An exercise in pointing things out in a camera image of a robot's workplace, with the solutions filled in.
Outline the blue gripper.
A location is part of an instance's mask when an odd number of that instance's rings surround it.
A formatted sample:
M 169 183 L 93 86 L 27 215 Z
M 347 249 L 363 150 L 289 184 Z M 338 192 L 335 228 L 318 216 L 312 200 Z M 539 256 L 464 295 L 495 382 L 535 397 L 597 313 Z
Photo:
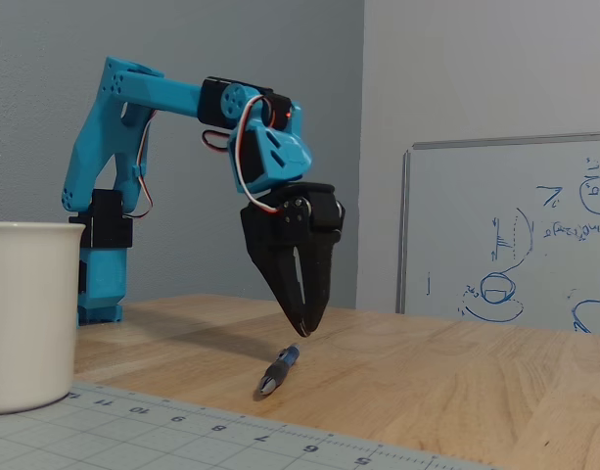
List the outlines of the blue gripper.
M 282 189 L 281 234 L 273 227 L 280 204 L 256 195 L 297 181 L 312 157 L 292 133 L 250 120 L 228 141 L 237 191 L 250 204 L 241 210 L 246 246 L 287 319 L 301 337 L 313 333 L 330 300 L 334 246 L 341 240 L 345 210 L 332 185 L 296 183 Z

